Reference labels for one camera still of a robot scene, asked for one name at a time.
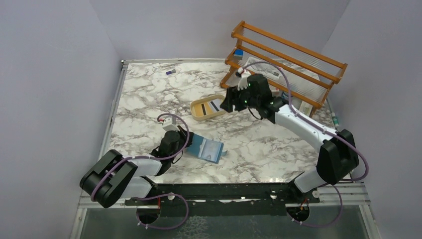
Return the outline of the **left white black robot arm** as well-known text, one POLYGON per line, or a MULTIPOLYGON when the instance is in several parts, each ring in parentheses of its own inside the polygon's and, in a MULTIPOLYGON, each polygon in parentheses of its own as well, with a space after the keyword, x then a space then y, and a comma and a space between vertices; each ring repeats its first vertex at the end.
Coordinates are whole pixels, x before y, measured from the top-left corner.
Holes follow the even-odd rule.
POLYGON ((192 144, 195 134, 179 127, 165 132, 160 145, 144 159, 123 156, 115 149, 109 150, 80 180, 80 188, 93 202, 109 208, 119 199, 136 198, 151 204, 156 200, 154 182, 150 176, 164 174, 177 156, 192 144))

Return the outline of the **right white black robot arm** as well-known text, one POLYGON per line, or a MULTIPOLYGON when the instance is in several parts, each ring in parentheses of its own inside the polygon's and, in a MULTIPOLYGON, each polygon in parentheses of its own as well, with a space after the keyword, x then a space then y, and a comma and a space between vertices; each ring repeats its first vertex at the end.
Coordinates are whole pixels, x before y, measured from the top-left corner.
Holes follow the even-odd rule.
POLYGON ((318 153, 316 166, 297 176, 287 189, 292 202, 300 202, 316 187, 338 183, 359 165, 351 132, 327 128, 290 106, 286 98, 273 96, 261 74, 248 76, 246 82, 245 89, 227 88, 220 108, 228 113, 255 109, 262 119, 290 130, 318 153))

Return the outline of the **blue leather card holder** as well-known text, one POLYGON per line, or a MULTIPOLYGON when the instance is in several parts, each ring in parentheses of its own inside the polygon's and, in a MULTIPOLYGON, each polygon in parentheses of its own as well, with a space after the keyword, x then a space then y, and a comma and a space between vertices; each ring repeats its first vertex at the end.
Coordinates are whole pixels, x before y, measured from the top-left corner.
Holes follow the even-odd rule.
POLYGON ((187 147, 186 152, 198 159, 215 164, 218 164, 221 157, 227 154, 227 150, 224 149, 222 142, 214 141, 197 134, 193 135, 192 144, 187 147))

